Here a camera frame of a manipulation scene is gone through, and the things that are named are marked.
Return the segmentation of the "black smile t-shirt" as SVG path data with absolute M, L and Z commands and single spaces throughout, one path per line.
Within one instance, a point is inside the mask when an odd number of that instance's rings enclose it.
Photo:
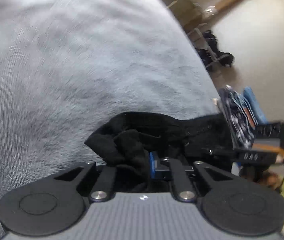
M 117 169 L 118 192 L 165 192 L 165 182 L 151 178 L 150 153 L 178 159 L 183 165 L 203 161 L 231 171 L 227 158 L 209 155 L 217 148 L 231 150 L 229 126 L 222 114 L 178 120 L 168 115 L 125 112 L 111 118 L 85 141 L 110 167 Z

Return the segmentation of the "blue folded scarf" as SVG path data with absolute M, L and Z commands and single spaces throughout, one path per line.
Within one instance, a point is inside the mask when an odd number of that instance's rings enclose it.
M 253 113 L 254 113 L 254 116 L 257 120 L 257 123 L 259 125 L 261 124 L 266 124 L 268 122 L 267 118 L 265 117 L 265 114 L 264 112 L 262 111 L 259 103 L 258 103 L 258 100 L 256 99 L 256 96 L 252 90 L 251 87 L 245 87 L 243 89 L 243 96 L 244 98 L 248 101 Z

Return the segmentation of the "metal shoe rack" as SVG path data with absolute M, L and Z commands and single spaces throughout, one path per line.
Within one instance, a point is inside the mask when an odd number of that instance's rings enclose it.
M 235 57 L 231 53 L 219 49 L 218 38 L 208 24 L 202 23 L 186 34 L 207 72 L 212 73 L 219 68 L 232 67 Z

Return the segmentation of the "long cardboard tube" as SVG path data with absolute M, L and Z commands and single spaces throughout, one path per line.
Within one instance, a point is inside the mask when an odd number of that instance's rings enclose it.
M 220 0 L 215 5 L 210 5 L 205 10 L 203 10 L 203 19 L 207 20 L 216 16 L 220 12 L 224 12 L 231 8 L 233 5 L 239 3 L 242 0 Z

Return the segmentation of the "grey bed blanket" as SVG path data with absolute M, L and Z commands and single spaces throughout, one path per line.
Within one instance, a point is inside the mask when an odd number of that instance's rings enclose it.
M 191 119 L 216 96 L 161 0 L 0 0 L 0 198 L 99 161 L 84 142 L 121 112 Z

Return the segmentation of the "cardboard boxes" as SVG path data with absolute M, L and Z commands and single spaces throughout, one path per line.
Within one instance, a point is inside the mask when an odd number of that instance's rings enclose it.
M 201 6 L 193 0 L 162 0 L 186 33 L 202 22 Z

